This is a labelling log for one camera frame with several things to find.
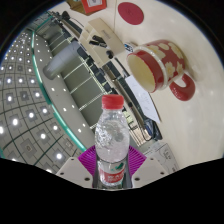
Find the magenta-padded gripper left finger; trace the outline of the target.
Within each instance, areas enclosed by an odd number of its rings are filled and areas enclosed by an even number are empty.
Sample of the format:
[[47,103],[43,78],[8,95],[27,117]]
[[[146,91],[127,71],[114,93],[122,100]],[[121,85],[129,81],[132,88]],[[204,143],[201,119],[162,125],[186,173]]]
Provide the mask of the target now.
[[96,170],[96,152],[92,146],[78,157],[70,157],[57,176],[84,188],[94,186],[94,175]]

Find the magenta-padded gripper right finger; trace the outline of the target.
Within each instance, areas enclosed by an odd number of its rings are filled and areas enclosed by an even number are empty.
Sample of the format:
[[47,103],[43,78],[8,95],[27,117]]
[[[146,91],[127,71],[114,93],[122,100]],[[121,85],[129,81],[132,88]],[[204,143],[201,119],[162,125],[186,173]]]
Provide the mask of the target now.
[[156,158],[146,157],[132,146],[129,147],[127,162],[127,188],[140,188],[167,175],[167,171]]

